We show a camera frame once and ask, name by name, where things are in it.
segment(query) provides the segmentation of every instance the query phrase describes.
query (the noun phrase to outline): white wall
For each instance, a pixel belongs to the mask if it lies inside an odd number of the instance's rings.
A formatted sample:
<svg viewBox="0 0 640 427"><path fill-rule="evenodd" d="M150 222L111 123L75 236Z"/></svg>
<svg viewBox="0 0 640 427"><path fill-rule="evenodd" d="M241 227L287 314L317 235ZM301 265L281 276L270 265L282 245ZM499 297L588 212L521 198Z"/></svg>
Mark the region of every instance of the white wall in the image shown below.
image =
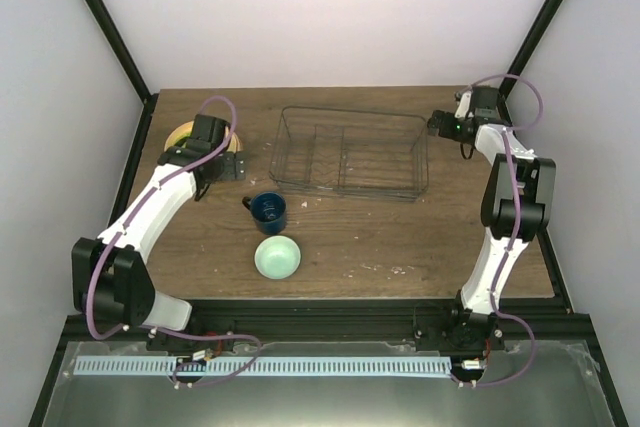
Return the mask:
<svg viewBox="0 0 640 427"><path fill-rule="evenodd" d="M546 117L522 134L558 164L550 234L575 307L593 318L630 425L640 425L638 0L565 0L525 76ZM511 111L533 115L517 87Z"/></svg>
<svg viewBox="0 0 640 427"><path fill-rule="evenodd" d="M140 102L83 0L0 0L2 425L27 425L64 318L71 247L108 219Z"/></svg>
<svg viewBox="0 0 640 427"><path fill-rule="evenodd" d="M544 0L105 0L152 90L463 84Z"/></svg>

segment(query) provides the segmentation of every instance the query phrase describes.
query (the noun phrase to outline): black metal frame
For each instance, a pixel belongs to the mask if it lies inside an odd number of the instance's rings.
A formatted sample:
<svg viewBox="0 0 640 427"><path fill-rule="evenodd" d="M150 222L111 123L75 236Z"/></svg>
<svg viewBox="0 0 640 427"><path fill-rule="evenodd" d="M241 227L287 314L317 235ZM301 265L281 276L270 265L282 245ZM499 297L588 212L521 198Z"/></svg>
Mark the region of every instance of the black metal frame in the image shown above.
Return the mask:
<svg viewBox="0 0 640 427"><path fill-rule="evenodd" d="M151 125L158 95L151 95L133 58L109 15L102 0L86 0L118 60L127 73L132 85L144 103L133 145L127 159L125 172L114 203L111 222L126 209L138 169L140 155L147 132ZM550 24L562 0L546 0L536 17L522 47L514 59L509 73L522 73L546 28ZM515 82L506 79L500 86L506 99ZM506 103L500 106L503 118L510 119ZM553 286L552 298L503 299L501 307L505 312L519 315L532 327L541 340L584 340L596 362L600 364L599 378L609 403L614 422L627 426L627 420L620 405L613 381L600 349L597 336L588 315L573 313L571 300L564 284L562 273L546 230L538 235L549 278ZM419 322L428 323L443 310L450 307L453 299L403 300L196 300L194 318L198 319L197 329L225 332L248 332L265 342L270 341L336 341L336 340L391 340L401 341L414 337L414 312L419 307ZM100 330L108 326L98 324ZM526 334L514 323L501 323L505 340L526 339ZM36 404L30 425L38 426L44 421L53 392L57 373L69 342L91 341L84 316L75 315L67 319L60 341ZM149 341L147 332L132 329L120 332L112 340ZM150 347L176 351L193 351L196 343L156 338ZM428 346L416 339L416 348L424 350ZM443 355L460 354L459 350Z"/></svg>

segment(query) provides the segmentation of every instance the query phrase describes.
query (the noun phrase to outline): light blue cable tray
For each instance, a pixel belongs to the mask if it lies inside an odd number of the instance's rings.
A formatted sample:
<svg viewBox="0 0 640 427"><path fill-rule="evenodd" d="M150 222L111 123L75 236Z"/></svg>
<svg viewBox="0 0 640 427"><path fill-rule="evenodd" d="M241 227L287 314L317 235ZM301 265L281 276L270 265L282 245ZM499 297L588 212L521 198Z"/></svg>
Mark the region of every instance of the light blue cable tray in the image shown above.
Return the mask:
<svg viewBox="0 0 640 427"><path fill-rule="evenodd" d="M166 376L177 357L80 355L73 375ZM180 376L228 375L250 357L218 357L205 366L187 366ZM449 378L448 357L260 357L244 377L424 377Z"/></svg>

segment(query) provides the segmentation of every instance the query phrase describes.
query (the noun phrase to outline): cable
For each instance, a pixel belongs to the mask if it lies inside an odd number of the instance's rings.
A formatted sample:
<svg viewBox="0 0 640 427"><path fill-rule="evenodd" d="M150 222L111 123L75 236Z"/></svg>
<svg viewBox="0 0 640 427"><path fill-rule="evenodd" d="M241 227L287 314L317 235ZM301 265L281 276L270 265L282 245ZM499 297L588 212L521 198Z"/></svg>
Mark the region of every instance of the cable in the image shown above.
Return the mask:
<svg viewBox="0 0 640 427"><path fill-rule="evenodd" d="M526 124L524 126L521 127L504 127L502 132L501 132L501 136L502 136L502 141L504 143L504 149L505 149L505 154L507 157L507 166L509 168L509 177L511 179L511 189L513 191L513 204L514 204L514 209L515 209L515 221L513 223L513 230L511 231L511 238L509 239L509 242L507 243L507 247L505 248L505 252L504 255L502 256L502 259L500 259L500 263L498 264L498 269L496 270L496 274L493 277L493 280L491 281L491 291L490 291L490 302L491 302L491 308L493 309L493 311L496 313L496 316L500 319L504 319L504 320L512 320L514 322L517 322L518 324L520 324L524 330L527 332L527 335L529 336L529 339L531 340L531 352L529 353L529 358L527 359L527 362L525 363L525 365L515 374L510 375L509 377L505 377L504 379L500 379L500 380L494 380L491 382L483 382L481 384L476 384L476 383L472 383L471 385L476 388L476 387L496 387L498 385L504 385L506 383L511 382L512 380L515 380L519 377L521 377L525 372L527 372L529 370L529 368L531 367L531 364L533 364L533 361L536 357L536 353L538 351L538 344L536 342L536 338L535 335L533 333L533 330L531 329L531 327L529 326L529 324L527 324L527 322L524 319L521 319L518 316L515 315L511 315L511 314L506 314L504 312L500 312L500 309L498 308L497 304L496 304L496 287L498 286L498 279L500 279L500 276L502 275L502 271L504 270L505 266L507 265L507 261L509 260L509 254L511 253L511 250L513 249L513 246L518 238L518 232L520 231L520 223L522 220L522 209L521 209L521 205L520 205L520 193L518 192L518 179L516 177L516 169L515 166L513 164L513 156L511 155L511 145L509 144L509 138L507 136L507 134L509 132L513 132L516 130L526 130L526 129L530 129L532 127L535 127L539 122L540 119L542 118L542 114L544 112L544 102L542 101L542 96L540 95L540 92L538 91L538 89L536 89L536 87L529 82L526 79L523 79L522 77L520 77L519 75L515 75L515 74L497 74L497 75L491 75L489 77L485 77L483 79L480 79L476 82L474 82L473 84L471 84L470 88L473 88L473 86L476 86L482 82L486 82L488 80L493 80L493 79L499 79L499 78L509 78L509 79L515 79L519 82L522 82L523 84L525 84L527 87L529 87L533 93L535 94L536 98L538 99L538 115L536 116L536 118L534 119L533 122L531 122L530 124ZM458 378L456 378L454 375L451 375L451 378L457 382L459 385L464 385L464 382L462 382L461 380L459 380Z"/></svg>
<svg viewBox="0 0 640 427"><path fill-rule="evenodd" d="M473 157L473 153L476 151L476 148L472 145L471 149L469 149L469 155L465 154L464 152L464 144L462 142L460 142L460 155L462 155L462 158L464 160L471 160L471 158Z"/></svg>
<svg viewBox="0 0 640 427"><path fill-rule="evenodd" d="M491 354L491 341L485 339L487 353L484 354L485 368L489 365L489 355Z"/></svg>
<svg viewBox="0 0 640 427"><path fill-rule="evenodd" d="M231 380L234 377L237 377L242 372L244 372L249 367L251 367L253 364L255 364L255 362L258 360L258 356L260 355L260 351L262 350L262 343L260 342L260 339L258 339L257 337L255 337L253 335L228 334L228 335L200 336L200 335L184 334L182 332L174 332L173 330L163 329L163 328L159 328L158 332L163 332L163 333L165 333L167 335L172 335L174 337L178 337L180 339L185 339L185 340L196 340L196 341L204 340L206 342L216 341L216 340L249 340L249 341L253 342L254 344L256 344L256 347L257 347L256 351L251 356L251 359L249 359L242 367L240 367L239 369L234 370L233 372L231 372L228 375L225 375L224 377L220 377L219 379L210 380L210 381L206 381L206 382L199 381L196 384L193 384L196 387L205 387L205 386L208 386L208 385L220 384L222 382L226 382L227 380ZM180 370L186 368L189 365L201 366L201 364L199 364L198 362L184 362L182 364L176 364L176 368L173 370L173 374L171 376L171 380L173 380L174 384L178 384L180 382L178 380L178 378L177 378L178 372L180 372Z"/></svg>
<svg viewBox="0 0 640 427"><path fill-rule="evenodd" d="M209 99L205 100L204 103L200 106L200 109L198 110L198 113L201 114L204 109L212 102L215 101L223 101L224 103L227 104L227 106L229 107L229 110L231 111L231 125L229 126L229 131L227 132L227 135L225 136L224 140L222 141L222 143L216 148L214 149L212 152L210 152L209 154L205 155L204 157L202 157L201 159L196 160L195 162L192 162L191 164L188 164L174 172L172 172L171 174L163 177L159 182L158 185L159 187L162 187L163 185L165 185L167 182L169 182L171 179L177 177L178 175L184 173L184 172L190 172L193 169L199 167L200 165L209 162L211 159L215 158L216 156L218 156L220 153L222 153L222 151L229 145L229 142L231 141L231 138L233 137L233 134L236 130L236 125L237 125L237 111L236 111L236 107L235 105L233 105L233 102L231 102L228 98L222 96L222 95L214 95L213 97L210 97ZM127 227L129 227L129 225L131 225L131 222L133 222L133 219L136 217L136 215L140 212L140 210L142 210L142 208L144 207L144 205L149 201L149 199L153 196L153 194L155 194L158 191L157 188L152 187L150 188L146 194L139 200L139 202L135 205L135 207L131 210L131 213L127 216L127 218L124 220L124 222L122 223L123 229L127 229ZM113 251L113 248L115 247L116 243L118 242L118 240L120 239L120 237L122 237L122 232L118 232L116 233L113 238L109 241L109 243L106 245L106 247L104 248L104 250L102 251L102 253L100 254L100 257L98 258L98 262L96 263L96 267L93 270L93 273L91 275L91 279L89 281L89 288L87 291L87 301L86 301L86 318L87 318L87 328L89 329L89 333L91 334L91 336L96 339L96 340L105 340L108 339L109 337L111 337L112 335L114 335L115 333L119 332L120 330L124 329L124 330L128 330L128 326L124 326L123 324L118 324L114 327L112 327L111 329L109 329L107 332L105 333L100 333L98 332L98 330L96 329L96 325L95 325L95 319L94 319L94 312L93 312L93 304L95 301L95 291L96 291L96 287L98 285L98 280L100 278L100 274L102 273L102 270L104 268L104 265L109 257L109 255L111 254L111 252ZM143 328L146 329L153 329L154 327L152 326L147 326L147 325L143 325ZM216 340L249 340L253 343L256 344L257 346L257 350L256 353L254 354L253 358L251 360L249 360L245 365L243 365L240 369L236 370L235 372L232 372L231 374L222 377L220 379L216 379L213 382L205 382L203 383L206 385L212 385L212 384L217 384L220 382L224 382L226 380L232 379L234 377L236 377L238 374L240 374L241 372L245 371L246 369L248 369L258 358L258 355L260 353L260 350L262 349L262 344L260 342L260 340L257 337L254 337L252 335L244 335L244 334L228 334L228 335L217 335L217 336L197 336L197 335L190 335L190 334L185 334L182 332L176 332L170 329L165 329L165 328L158 328L157 329L159 332L162 332L166 335L170 335L173 337L178 337L181 339L186 339L186 340L194 340L194 341L204 341L204 342L211 342L211 341L216 341Z"/></svg>
<svg viewBox="0 0 640 427"><path fill-rule="evenodd" d="M478 84L482 84L483 82L487 82L489 80L495 80L495 79L514 79L514 80L516 80L518 82L522 82L524 85L529 87L529 89L531 89L531 92L533 92L533 94L536 96L536 99L538 100L538 115L536 115L536 118L533 119L533 122L531 122L529 124L520 125L520 126L511 126L511 127L509 127L509 130L511 130L512 132L517 132L519 130L529 130L529 129L532 129L533 127L535 127L536 125L538 125L538 123L542 119L542 114L544 113L544 102L542 101L542 95L540 95L540 91L536 88L535 85L533 85L527 79L525 79L523 77L520 77L519 75L516 75L516 74L495 74L495 75L490 75L489 77L485 77L483 79L476 80L473 84L471 84L465 90L471 89L471 88L475 87Z"/></svg>
<svg viewBox="0 0 640 427"><path fill-rule="evenodd" d="M207 337L209 337L209 336L214 337L214 336L217 336L218 334L216 334L215 332L207 332L204 335L206 335ZM219 340L218 341L218 347L216 347L216 350L214 351L213 355L215 357L218 357L221 353L222 353L222 341Z"/></svg>

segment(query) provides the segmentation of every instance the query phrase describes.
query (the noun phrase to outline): black bracket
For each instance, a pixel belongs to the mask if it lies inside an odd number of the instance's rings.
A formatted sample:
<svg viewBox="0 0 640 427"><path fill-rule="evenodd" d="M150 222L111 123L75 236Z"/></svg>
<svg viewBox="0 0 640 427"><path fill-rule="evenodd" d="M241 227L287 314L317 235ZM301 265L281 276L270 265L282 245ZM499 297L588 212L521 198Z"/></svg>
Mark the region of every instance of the black bracket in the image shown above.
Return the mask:
<svg viewBox="0 0 640 427"><path fill-rule="evenodd" d="M456 93L455 98L459 101L462 98L462 94L460 92ZM473 149L476 134L481 125L506 124L506 122L500 118L498 111L499 100L500 92L498 89L487 86L475 86L471 91L469 110L464 119L456 118L452 112L434 110L427 121L427 133L460 142L461 151L464 144L470 145ZM464 151L462 152L464 158L471 158L470 155L466 156Z"/></svg>
<svg viewBox="0 0 640 427"><path fill-rule="evenodd" d="M160 155L158 165L173 164L185 167L213 152L224 140L229 123L223 119L198 114L193 121L191 135L181 144L169 147ZM223 152L193 170L196 179L195 201L199 201L212 183L243 180L244 152Z"/></svg>
<svg viewBox="0 0 640 427"><path fill-rule="evenodd" d="M513 159L520 190L520 230L518 238L531 242L549 223L556 178L556 164L551 159L533 161ZM482 199L480 219L491 228L496 239L510 237L515 222L511 174L504 154L496 155Z"/></svg>
<svg viewBox="0 0 640 427"><path fill-rule="evenodd" d="M81 238L71 251L73 304L80 312L86 311L89 281L105 247L101 240ZM114 247L96 286L95 317L135 327L149 316L155 297L140 253L130 245Z"/></svg>

